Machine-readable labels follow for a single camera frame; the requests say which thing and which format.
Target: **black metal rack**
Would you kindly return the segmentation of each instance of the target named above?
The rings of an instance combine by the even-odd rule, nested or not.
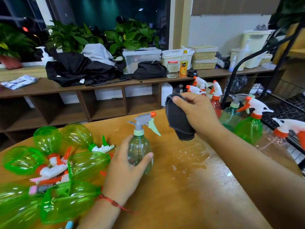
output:
[[[221,107],[225,108],[227,104],[227,99],[229,95],[234,95],[237,93],[246,93],[251,94],[251,89],[254,83],[260,83],[260,87],[254,88],[253,93],[259,91],[259,100],[264,102],[272,110],[275,110],[274,113],[265,113],[262,118],[262,123],[269,127],[271,130],[274,130],[277,127],[277,124],[272,120],[273,117],[280,119],[297,119],[305,121],[305,101],[304,104],[300,103],[302,99],[302,93],[305,91],[305,87],[299,87],[294,84],[288,83],[284,80],[281,80],[281,71],[280,68],[283,65],[288,52],[290,51],[293,43],[298,37],[301,29],[305,27],[305,16],[301,19],[295,33],[289,37],[280,40],[279,42],[272,44],[270,46],[265,46],[260,51],[245,57],[242,59],[234,68],[230,80],[227,84],[224,97],[222,100]],[[256,75],[237,75],[236,72],[238,68],[247,60],[252,59],[264,52],[270,51],[275,47],[279,47],[281,44],[288,42],[288,46],[284,50],[279,62],[277,63],[273,73],[271,75],[256,74]],[[295,133],[291,132],[287,138],[287,141],[299,151],[298,156],[294,156],[294,159],[297,160],[300,156],[305,157],[305,151],[301,148],[299,140],[296,137]],[[299,163],[300,169],[305,170],[305,159]]]

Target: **finger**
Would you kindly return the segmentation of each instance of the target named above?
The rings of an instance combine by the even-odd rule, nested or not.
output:
[[[127,152],[128,152],[128,147],[129,147],[129,142],[132,139],[133,135],[129,135],[128,137],[126,137],[121,144],[121,148],[119,149],[118,153],[117,153],[117,157],[119,159],[127,159]]]
[[[190,106],[192,105],[192,104],[189,104],[188,102],[186,102],[185,100],[181,99],[179,96],[174,96],[172,100],[185,113],[187,113],[189,111]]]
[[[152,158],[153,158],[153,153],[150,152],[146,154],[143,157],[142,161],[136,166],[136,170],[140,177],[142,177],[147,165],[151,162]]]
[[[193,104],[196,104],[197,102],[199,102],[200,100],[203,100],[204,98],[208,98],[206,96],[194,94],[191,92],[183,92],[183,93],[181,93],[181,96],[183,96],[186,100],[192,102]]]

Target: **wooden table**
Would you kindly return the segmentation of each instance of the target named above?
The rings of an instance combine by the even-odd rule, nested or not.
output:
[[[144,127],[155,154],[154,165],[126,204],[139,214],[121,212],[113,228],[271,228],[215,151],[197,136],[192,141],[180,141],[168,126],[165,110],[156,112],[154,122],[162,136]],[[134,126],[127,121],[136,115],[85,125],[98,145],[104,134],[110,144],[119,146],[122,139],[133,133]],[[17,145],[31,146],[33,140],[29,138]],[[24,178],[3,167],[0,176],[2,183]],[[37,228],[63,226],[62,223]]]

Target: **white bottle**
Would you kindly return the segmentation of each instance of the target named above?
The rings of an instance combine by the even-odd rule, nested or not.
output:
[[[41,49],[42,50],[42,58],[41,61],[43,62],[43,65],[45,66],[47,64],[48,61],[53,62],[54,58],[50,57],[49,54],[47,52],[45,52],[45,47],[36,47],[37,49]]]
[[[236,58],[237,56],[234,56],[233,61],[230,63],[229,71],[232,72],[234,70],[234,67],[236,65]]]
[[[249,42],[251,39],[248,39],[246,42],[246,45],[244,48],[240,49],[237,60],[236,60],[236,64],[238,64],[241,60],[243,60],[246,56],[248,56],[247,54],[250,52],[249,49]],[[242,71],[244,68],[242,66],[240,66],[238,68],[238,71]]]

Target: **clear plastic storage box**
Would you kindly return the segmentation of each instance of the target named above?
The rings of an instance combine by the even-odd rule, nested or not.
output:
[[[135,72],[138,68],[138,63],[143,61],[161,61],[161,53],[160,49],[156,47],[149,48],[139,48],[136,51],[130,51],[128,49],[123,49],[123,56],[126,60],[127,71],[129,74]]]

